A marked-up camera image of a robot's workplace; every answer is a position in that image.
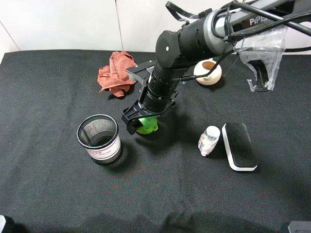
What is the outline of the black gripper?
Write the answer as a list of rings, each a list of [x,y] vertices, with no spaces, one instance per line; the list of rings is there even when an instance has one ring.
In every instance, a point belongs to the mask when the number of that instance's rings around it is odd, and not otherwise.
[[[141,91],[138,100],[122,112],[121,119],[126,124],[127,131],[133,135],[138,129],[143,127],[141,119],[162,115],[174,107],[177,95],[177,91],[173,91],[168,97],[153,96],[150,90]]]

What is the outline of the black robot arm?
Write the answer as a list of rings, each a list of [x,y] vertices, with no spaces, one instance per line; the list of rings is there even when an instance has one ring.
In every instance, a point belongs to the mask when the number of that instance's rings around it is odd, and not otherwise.
[[[143,126],[142,118],[160,115],[174,106],[178,83],[195,79],[187,71],[199,61],[214,57],[223,60],[233,53],[237,42],[280,25],[311,33],[302,25],[311,18],[308,0],[233,0],[221,9],[207,9],[197,15],[171,2],[166,7],[183,26],[176,32],[163,31],[157,39],[153,71],[143,79],[138,100],[122,113],[130,134]]]

